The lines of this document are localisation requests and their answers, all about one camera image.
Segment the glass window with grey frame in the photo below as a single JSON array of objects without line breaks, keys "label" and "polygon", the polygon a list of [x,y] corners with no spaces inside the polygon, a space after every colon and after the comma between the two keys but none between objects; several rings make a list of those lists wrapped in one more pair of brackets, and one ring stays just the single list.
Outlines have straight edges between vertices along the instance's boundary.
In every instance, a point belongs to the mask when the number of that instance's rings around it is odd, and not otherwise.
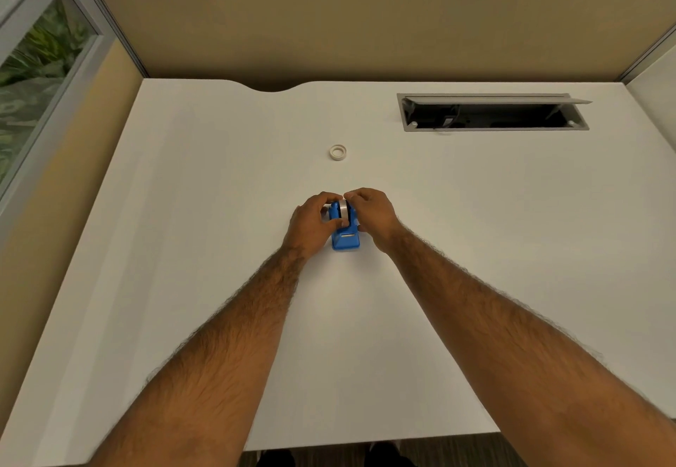
[{"label": "glass window with grey frame", "polygon": [[100,0],[0,0],[0,241],[116,40]]}]

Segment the blue tape dispenser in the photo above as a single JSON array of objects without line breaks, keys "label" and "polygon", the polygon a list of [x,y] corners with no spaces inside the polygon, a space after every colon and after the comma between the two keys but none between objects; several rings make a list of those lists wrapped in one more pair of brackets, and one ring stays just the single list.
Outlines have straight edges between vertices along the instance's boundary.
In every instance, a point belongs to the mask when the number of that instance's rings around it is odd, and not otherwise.
[{"label": "blue tape dispenser", "polygon": [[[328,207],[328,218],[330,220],[334,218],[340,218],[338,202],[339,201],[335,201],[331,203]],[[332,248],[335,251],[348,251],[359,249],[360,246],[359,232],[356,232],[353,229],[353,216],[358,217],[356,210],[350,205],[350,220],[351,220],[350,226],[346,229],[337,231],[331,235]]]}]

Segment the person's right forearm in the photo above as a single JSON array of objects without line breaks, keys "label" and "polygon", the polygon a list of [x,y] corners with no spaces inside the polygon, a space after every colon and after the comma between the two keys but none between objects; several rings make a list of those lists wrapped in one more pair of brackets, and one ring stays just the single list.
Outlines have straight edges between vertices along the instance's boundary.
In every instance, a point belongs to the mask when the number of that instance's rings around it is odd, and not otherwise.
[{"label": "person's right forearm", "polygon": [[528,467],[676,467],[676,423],[567,334],[398,221],[376,236]]}]

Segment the person's black shoe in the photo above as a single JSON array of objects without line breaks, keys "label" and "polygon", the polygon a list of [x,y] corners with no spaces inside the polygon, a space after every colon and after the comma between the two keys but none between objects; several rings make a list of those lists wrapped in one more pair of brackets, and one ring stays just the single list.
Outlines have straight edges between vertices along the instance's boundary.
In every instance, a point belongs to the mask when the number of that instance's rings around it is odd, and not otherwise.
[{"label": "person's black shoe", "polygon": [[297,467],[292,450],[266,449],[257,452],[255,467]]},{"label": "person's black shoe", "polygon": [[364,457],[364,467],[418,467],[391,441],[371,443]]}]

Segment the person's left forearm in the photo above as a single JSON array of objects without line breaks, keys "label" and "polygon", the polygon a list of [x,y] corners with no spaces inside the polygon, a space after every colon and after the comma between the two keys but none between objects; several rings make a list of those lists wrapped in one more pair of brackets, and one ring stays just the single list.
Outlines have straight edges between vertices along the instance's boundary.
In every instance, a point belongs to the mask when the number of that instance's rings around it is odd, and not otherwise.
[{"label": "person's left forearm", "polygon": [[87,467],[235,467],[311,253],[286,245],[182,344]]}]

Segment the person's right black shoe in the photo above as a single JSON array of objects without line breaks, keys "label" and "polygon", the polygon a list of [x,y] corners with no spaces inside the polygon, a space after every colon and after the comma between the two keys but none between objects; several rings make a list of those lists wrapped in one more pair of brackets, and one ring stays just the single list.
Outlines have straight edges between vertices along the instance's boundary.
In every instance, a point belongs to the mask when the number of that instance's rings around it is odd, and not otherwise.
[{"label": "person's right black shoe", "polygon": [[371,443],[364,457],[364,467],[418,467],[391,441]]}]

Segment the person's right hand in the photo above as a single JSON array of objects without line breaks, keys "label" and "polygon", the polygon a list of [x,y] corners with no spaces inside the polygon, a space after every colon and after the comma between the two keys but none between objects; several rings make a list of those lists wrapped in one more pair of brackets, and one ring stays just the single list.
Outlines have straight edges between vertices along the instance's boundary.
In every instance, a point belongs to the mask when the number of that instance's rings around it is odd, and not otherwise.
[{"label": "person's right hand", "polygon": [[387,195],[380,190],[360,188],[346,192],[343,197],[356,210],[360,223],[368,227],[376,247],[391,256],[407,232]]}]

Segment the person's left hand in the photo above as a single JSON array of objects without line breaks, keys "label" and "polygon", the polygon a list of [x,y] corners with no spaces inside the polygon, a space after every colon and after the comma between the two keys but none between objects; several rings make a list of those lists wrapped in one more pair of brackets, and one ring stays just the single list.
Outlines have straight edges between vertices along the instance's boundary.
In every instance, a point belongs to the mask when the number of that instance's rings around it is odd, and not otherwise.
[{"label": "person's left hand", "polygon": [[283,240],[283,248],[307,262],[325,246],[331,234],[323,232],[325,208],[343,198],[342,195],[321,192],[309,197],[293,212],[287,233]]}]

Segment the person's left black shoe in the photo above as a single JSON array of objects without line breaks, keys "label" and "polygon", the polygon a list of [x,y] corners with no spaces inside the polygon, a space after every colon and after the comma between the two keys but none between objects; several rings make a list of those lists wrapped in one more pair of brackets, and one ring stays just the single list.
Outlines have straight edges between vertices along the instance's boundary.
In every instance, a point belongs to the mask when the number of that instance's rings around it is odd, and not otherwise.
[{"label": "person's left black shoe", "polygon": [[297,467],[292,450],[266,449],[257,452],[255,467]]}]

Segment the green plant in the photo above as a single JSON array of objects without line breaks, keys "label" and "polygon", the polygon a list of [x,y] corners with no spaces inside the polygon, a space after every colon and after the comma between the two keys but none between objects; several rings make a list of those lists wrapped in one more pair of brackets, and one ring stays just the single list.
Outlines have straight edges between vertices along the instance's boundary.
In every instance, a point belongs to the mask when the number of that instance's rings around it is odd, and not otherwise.
[{"label": "green plant", "polygon": [[0,184],[93,36],[74,0],[53,0],[0,66]]}]

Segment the beige side partition panel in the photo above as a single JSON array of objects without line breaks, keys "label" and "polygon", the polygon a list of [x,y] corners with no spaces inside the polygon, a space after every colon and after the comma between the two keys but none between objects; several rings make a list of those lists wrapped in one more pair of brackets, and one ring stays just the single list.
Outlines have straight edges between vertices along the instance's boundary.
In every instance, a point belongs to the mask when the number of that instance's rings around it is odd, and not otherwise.
[{"label": "beige side partition panel", "polygon": [[116,40],[0,249],[0,435],[142,81]]}]

